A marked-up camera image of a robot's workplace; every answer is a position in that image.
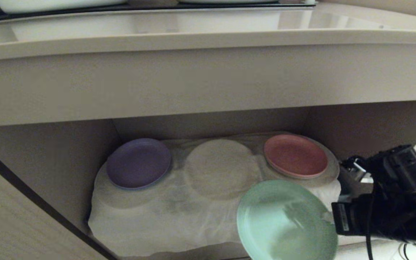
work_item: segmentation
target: purple plate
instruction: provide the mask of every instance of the purple plate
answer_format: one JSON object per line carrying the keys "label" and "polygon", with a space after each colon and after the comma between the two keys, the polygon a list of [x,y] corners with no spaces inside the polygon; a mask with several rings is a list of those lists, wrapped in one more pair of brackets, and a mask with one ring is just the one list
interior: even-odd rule
{"label": "purple plate", "polygon": [[120,188],[139,189],[158,181],[171,164],[170,150],[149,138],[132,140],[109,156],[107,174]]}

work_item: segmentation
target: mint green plate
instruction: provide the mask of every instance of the mint green plate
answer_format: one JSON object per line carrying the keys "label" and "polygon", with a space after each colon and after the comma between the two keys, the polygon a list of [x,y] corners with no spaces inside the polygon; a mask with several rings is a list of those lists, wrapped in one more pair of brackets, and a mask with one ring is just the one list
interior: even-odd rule
{"label": "mint green plate", "polygon": [[264,181],[241,199],[237,228],[253,260],[331,260],[338,236],[322,215],[327,208],[308,190],[288,181]]}

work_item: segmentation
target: pink plate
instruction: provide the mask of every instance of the pink plate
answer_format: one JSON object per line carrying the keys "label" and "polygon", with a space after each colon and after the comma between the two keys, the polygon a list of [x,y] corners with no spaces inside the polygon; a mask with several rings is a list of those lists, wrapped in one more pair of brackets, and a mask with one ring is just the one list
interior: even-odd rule
{"label": "pink plate", "polygon": [[310,179],[324,173],[328,166],[325,152],[315,143],[296,135],[276,135],[264,144],[264,156],[280,173]]}

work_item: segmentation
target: cable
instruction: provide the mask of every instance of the cable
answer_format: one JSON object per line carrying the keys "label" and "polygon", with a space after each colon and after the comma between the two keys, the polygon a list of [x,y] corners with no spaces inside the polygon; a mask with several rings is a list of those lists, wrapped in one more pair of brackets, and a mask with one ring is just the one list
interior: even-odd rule
{"label": "cable", "polygon": [[406,248],[407,248],[407,243],[405,243],[405,244],[404,244],[404,256],[406,257],[406,259],[407,259],[407,260],[410,260],[410,259],[407,257]]}
{"label": "cable", "polygon": [[375,201],[376,187],[377,187],[377,184],[376,183],[373,184],[372,197],[370,199],[370,204],[368,206],[367,226],[366,226],[366,233],[365,233],[365,243],[367,244],[367,254],[368,254],[369,260],[373,260],[372,241],[370,240],[370,223],[372,219],[372,211],[373,211],[373,203]]}

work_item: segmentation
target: white cloth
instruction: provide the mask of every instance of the white cloth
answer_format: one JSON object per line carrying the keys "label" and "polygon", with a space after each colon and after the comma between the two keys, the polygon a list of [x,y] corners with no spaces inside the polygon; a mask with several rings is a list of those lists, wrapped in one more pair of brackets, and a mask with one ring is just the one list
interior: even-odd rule
{"label": "white cloth", "polygon": [[119,256],[240,242],[238,202],[252,185],[266,179],[287,179],[305,187],[309,184],[306,188],[330,209],[341,191],[336,180],[339,168],[330,165],[336,161],[334,156],[326,151],[329,167],[320,181],[273,174],[264,160],[263,144],[274,134],[164,141],[172,153],[172,169],[142,190],[117,188],[102,166],[94,184],[89,218],[94,237]]}

